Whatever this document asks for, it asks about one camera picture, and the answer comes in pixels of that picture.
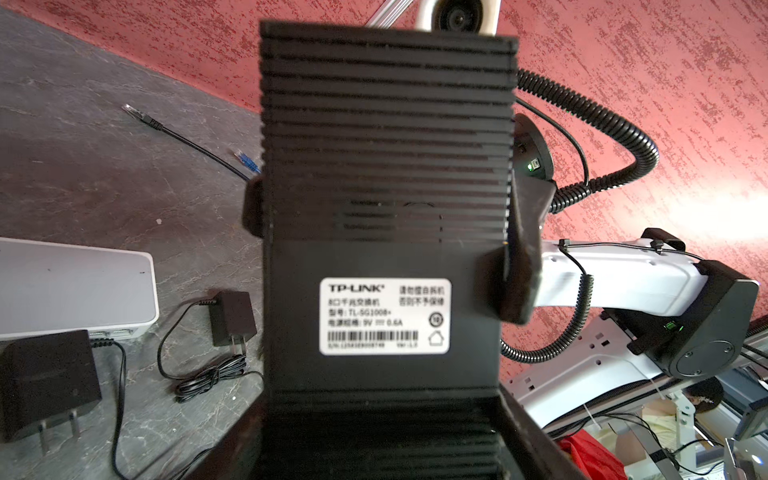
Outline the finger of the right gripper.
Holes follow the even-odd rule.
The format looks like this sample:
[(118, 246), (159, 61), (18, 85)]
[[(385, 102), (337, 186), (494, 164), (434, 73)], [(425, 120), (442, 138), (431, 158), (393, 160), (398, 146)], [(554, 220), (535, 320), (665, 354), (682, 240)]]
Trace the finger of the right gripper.
[(264, 233), (262, 204), (263, 177), (255, 176), (246, 184), (241, 214), (243, 228), (255, 237), (262, 237)]
[(530, 321), (543, 278), (541, 229), (554, 193), (550, 182), (511, 175), (506, 243), (479, 260), (479, 298), (494, 320)]

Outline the black power adapter left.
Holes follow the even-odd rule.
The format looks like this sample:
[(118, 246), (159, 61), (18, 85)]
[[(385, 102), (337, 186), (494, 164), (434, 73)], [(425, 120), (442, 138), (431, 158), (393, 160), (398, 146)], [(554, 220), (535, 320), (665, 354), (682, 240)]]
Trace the black power adapter left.
[(118, 466), (117, 452), (125, 415), (127, 352), (112, 338), (92, 339), (84, 330), (47, 334), (16, 340), (1, 353), (1, 423), (7, 442), (36, 436), (44, 456), (50, 452), (48, 430), (65, 423), (72, 437), (80, 437), (80, 417), (102, 400), (94, 351), (115, 347), (120, 351), (116, 391), (116, 420), (111, 445), (111, 468)]

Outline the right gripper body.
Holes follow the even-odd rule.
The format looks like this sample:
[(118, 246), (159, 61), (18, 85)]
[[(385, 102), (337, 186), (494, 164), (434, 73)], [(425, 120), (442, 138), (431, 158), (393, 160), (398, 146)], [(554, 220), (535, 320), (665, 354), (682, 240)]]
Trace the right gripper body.
[(513, 170), (540, 180), (552, 180), (554, 164), (542, 133), (524, 114), (514, 116)]

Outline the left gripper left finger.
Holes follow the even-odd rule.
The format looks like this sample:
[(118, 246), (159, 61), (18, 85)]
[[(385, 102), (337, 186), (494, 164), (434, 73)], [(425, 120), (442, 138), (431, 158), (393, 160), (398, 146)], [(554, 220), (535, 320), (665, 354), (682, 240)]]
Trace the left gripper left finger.
[(254, 479), (267, 417), (267, 394), (260, 394), (187, 479)]

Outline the black power adapter with cable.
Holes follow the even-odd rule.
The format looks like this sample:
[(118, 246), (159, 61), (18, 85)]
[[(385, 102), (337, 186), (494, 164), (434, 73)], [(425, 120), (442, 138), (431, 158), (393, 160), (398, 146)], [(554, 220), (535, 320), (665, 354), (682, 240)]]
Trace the black power adapter with cable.
[[(193, 308), (207, 307), (211, 328), (212, 344), (215, 347), (229, 347), (229, 356), (188, 374), (173, 374), (163, 364), (163, 351), (171, 334)], [(160, 340), (156, 353), (160, 375), (174, 382), (173, 397), (178, 404), (187, 403), (211, 391), (224, 381), (238, 380), (255, 375), (261, 381), (264, 375), (248, 367), (247, 343), (258, 333), (251, 297), (248, 292), (221, 290), (212, 298), (191, 302), (184, 308), (178, 319)]]

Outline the white small network switch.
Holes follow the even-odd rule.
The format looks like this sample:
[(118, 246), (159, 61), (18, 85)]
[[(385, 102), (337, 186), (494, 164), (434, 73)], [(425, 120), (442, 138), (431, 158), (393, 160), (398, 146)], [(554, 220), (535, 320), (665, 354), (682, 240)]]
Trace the white small network switch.
[(1, 339), (142, 336), (160, 316), (150, 254), (1, 239)]

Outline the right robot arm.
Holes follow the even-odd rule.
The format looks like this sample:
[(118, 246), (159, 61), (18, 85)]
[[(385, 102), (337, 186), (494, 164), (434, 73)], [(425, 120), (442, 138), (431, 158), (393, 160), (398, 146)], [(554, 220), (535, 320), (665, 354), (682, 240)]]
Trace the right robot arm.
[(632, 380), (699, 379), (737, 356), (755, 281), (673, 239), (544, 241), (559, 205), (548, 180), (513, 166), (514, 91), (548, 98), (606, 132), (635, 161), (593, 179), (624, 185), (658, 150), (636, 126), (512, 66), (365, 65), (301, 71), (269, 61), (262, 80), (264, 174), (245, 190), (244, 227), (263, 245), (266, 385), (280, 402), (334, 405), (486, 398), (508, 358), (552, 369), (533, 416), (547, 424), (620, 385), (579, 360), (572, 326), (536, 350), (504, 346), (506, 323), (538, 307), (629, 311), (641, 334)]

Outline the black network switch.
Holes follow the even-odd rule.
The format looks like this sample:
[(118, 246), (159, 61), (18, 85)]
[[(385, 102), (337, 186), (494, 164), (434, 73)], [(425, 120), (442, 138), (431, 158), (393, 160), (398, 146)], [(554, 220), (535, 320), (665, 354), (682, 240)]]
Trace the black network switch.
[(518, 43), (260, 27), (258, 479), (496, 479)]

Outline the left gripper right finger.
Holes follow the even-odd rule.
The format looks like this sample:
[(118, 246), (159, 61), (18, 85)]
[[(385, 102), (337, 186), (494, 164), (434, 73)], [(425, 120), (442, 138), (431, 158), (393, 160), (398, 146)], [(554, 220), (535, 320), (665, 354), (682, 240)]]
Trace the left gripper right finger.
[(585, 478), (503, 386), (498, 387), (497, 431), (523, 479)]

